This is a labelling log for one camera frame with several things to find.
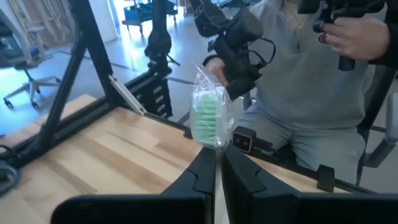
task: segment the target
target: chair wheel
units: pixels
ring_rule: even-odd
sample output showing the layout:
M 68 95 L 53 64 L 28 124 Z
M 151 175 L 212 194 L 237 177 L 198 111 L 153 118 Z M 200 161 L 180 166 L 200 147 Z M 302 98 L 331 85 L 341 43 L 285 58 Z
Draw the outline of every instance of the chair wheel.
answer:
M 39 106 L 38 106 L 37 103 L 35 103 L 35 102 L 32 102 L 32 106 L 33 106 L 33 108 L 35 108 L 35 109 L 38 109 L 38 108 L 39 108 Z
M 9 100 L 4 99 L 4 104 L 8 107 L 8 108 L 13 108 L 14 106 L 12 105 L 12 103 Z

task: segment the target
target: plastic bag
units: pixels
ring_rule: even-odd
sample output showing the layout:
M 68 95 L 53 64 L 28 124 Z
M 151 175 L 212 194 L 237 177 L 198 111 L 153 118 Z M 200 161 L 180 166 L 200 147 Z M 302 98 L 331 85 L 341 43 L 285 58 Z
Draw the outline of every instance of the plastic bag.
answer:
M 192 137 L 206 147 L 224 149 L 232 135 L 232 101 L 214 74 L 202 65 L 196 68 L 198 73 L 190 104 Z

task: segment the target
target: concrete floor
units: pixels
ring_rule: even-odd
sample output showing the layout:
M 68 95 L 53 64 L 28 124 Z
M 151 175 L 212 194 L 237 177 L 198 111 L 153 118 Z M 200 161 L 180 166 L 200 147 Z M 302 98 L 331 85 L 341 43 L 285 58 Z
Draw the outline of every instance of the concrete floor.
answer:
M 200 37 L 196 30 L 192 17 L 184 18 L 177 16 L 177 23 L 173 19 L 168 21 L 169 32 L 172 37 L 173 47 L 170 55 L 181 66 L 171 65 L 173 73 L 170 75 L 169 88 L 170 98 L 172 100 L 173 121 L 180 120 L 189 110 L 189 99 L 192 86 L 189 84 L 194 81 L 196 72 L 193 63 L 201 63 L 208 54 L 208 40 Z M 144 35 L 141 37 L 138 27 L 130 28 L 131 33 L 122 26 L 120 28 L 120 38 L 114 42 L 106 44 L 108 57 L 113 65 L 114 75 L 123 82 L 128 82 L 134 77 L 147 70 L 148 59 L 144 55 L 146 47 L 146 38 L 151 31 L 151 23 L 144 24 Z M 34 78 L 56 75 L 63 77 L 63 73 L 70 58 L 71 45 L 65 45 L 51 49 L 53 57 L 44 62 L 40 67 L 30 71 Z M 0 95 L 6 95 L 26 82 L 23 72 L 17 72 L 13 69 L 0 70 Z M 392 91 L 398 90 L 398 83 L 395 83 Z M 10 133 L 21 126 L 33 121 L 40 115 L 47 113 L 52 105 L 56 94 L 56 88 L 43 88 L 42 94 L 36 96 L 40 106 L 39 110 L 34 110 L 27 94 L 20 94 L 11 101 L 15 108 L 8 109 L 4 104 L 0 104 L 0 133 Z M 95 97 L 104 95 L 100 82 L 87 52 L 83 60 L 76 82 L 70 93 L 69 100 L 75 99 L 83 94 L 89 94 Z M 235 117 L 238 118 L 243 113 L 242 101 L 234 102 Z M 385 127 L 385 106 L 380 112 L 376 121 L 376 126 Z M 383 133 L 372 132 L 368 142 L 368 150 L 374 149 L 383 138 Z M 398 192 L 398 150 L 394 150 L 387 160 L 378 169 L 365 168 L 362 186 L 377 192 Z

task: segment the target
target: hand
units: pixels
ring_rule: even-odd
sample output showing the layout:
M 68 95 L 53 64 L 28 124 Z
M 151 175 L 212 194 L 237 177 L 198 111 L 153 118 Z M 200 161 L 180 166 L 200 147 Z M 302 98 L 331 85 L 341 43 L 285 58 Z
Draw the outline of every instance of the hand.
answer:
M 326 41 L 337 54 L 356 60 L 382 57 L 390 44 L 387 24 L 376 18 L 337 18 L 325 24 Z
M 213 58 L 207 64 L 206 68 L 209 69 L 215 76 L 217 76 L 218 80 L 226 85 L 228 84 L 228 80 L 224 75 L 224 62 L 220 58 Z

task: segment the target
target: wooden table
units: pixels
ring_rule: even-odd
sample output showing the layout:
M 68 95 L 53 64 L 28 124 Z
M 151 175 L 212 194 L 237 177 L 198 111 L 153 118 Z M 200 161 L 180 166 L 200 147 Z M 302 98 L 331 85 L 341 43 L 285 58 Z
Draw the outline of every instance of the wooden table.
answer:
M 63 117 L 95 100 L 81 96 L 66 105 Z M 0 144 L 11 146 L 37 133 L 45 119 L 3 137 Z M 80 194 L 161 193 L 201 148 L 179 129 L 118 108 L 24 167 L 17 189 L 0 199 L 0 223 L 49 223 L 59 203 Z M 298 190 L 320 191 L 313 179 L 251 159 Z M 222 199 L 220 187 L 216 223 L 228 223 Z

